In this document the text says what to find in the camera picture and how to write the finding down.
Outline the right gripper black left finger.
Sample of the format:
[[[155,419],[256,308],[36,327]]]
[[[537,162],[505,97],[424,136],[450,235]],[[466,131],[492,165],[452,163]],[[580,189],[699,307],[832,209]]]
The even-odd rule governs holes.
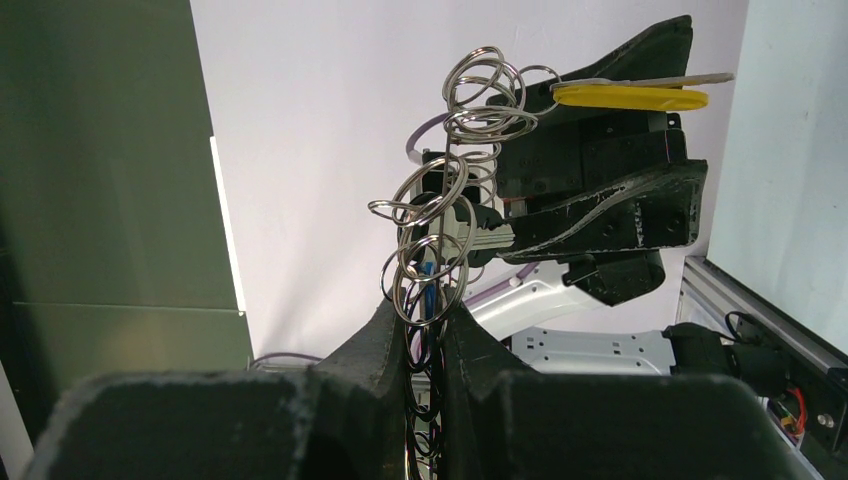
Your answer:
[[[400,479],[402,327],[382,302],[303,370],[92,378],[59,401],[30,479]]]

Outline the metal disc with keyrings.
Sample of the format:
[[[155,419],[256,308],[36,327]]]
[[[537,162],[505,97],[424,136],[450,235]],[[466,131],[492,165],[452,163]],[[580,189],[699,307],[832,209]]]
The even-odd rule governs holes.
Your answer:
[[[527,112],[524,92],[530,72],[542,72],[559,80],[546,65],[517,68],[495,46],[472,50],[446,75],[441,88],[445,112],[431,122],[445,133],[445,146],[424,161],[389,199],[369,202],[371,213],[391,221],[397,229],[397,246],[385,261],[380,278],[384,297],[399,317],[404,345],[405,433],[404,453],[408,479],[434,479],[443,452],[444,354],[442,339],[449,318],[461,306],[471,269],[468,251],[474,241],[476,220],[472,202],[464,194],[469,186],[481,190],[484,203],[497,193],[497,160],[504,142],[532,132],[539,118],[551,110]],[[431,242],[455,242],[453,237],[430,234],[410,241],[415,226],[434,220],[446,224],[444,214],[464,200],[470,214],[467,243],[450,263],[436,259],[432,274],[423,274],[423,263],[411,257]],[[423,290],[437,284],[436,313],[422,319]]]

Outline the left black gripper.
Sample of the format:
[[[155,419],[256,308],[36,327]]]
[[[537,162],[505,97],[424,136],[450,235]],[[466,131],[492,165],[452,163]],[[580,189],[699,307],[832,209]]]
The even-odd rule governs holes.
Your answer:
[[[692,42],[692,16],[680,15],[559,79],[682,76]],[[661,250],[698,239],[708,163],[689,160],[677,114],[556,106],[555,82],[516,93],[527,112],[551,111],[535,131],[506,142],[498,159],[499,195],[525,205],[503,217],[515,235],[503,260],[565,264],[565,286],[615,306],[663,283]]]

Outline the blue tagged key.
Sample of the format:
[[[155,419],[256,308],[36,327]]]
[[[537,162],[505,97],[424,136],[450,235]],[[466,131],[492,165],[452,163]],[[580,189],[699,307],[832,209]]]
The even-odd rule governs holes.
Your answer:
[[[423,274],[432,274],[435,270],[435,265],[431,261],[425,261],[419,268],[419,272]],[[422,288],[423,290],[423,307],[422,319],[430,320],[436,313],[437,300],[437,284],[429,283]]]

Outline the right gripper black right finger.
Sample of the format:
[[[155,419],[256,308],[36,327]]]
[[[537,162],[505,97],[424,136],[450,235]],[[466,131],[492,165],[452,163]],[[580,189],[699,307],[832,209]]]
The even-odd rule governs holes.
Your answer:
[[[753,392],[723,375],[547,374],[464,306],[442,344],[444,479],[795,479]]]

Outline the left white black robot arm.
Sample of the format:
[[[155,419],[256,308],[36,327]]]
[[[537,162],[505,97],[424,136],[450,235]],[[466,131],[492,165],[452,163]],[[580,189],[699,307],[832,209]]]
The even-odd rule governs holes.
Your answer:
[[[475,267],[515,266],[519,282],[468,300],[478,322],[523,357],[552,359],[552,321],[589,317],[615,329],[632,321],[632,303],[666,280],[662,252],[698,239],[708,176],[707,162],[688,155],[678,108],[564,105],[553,85],[633,81],[676,93],[671,79],[686,72],[693,39],[691,17],[673,17],[591,65],[525,88],[539,124],[497,148],[494,180],[507,204],[526,209],[509,218],[481,209],[485,232],[503,227],[513,237],[470,254]]]

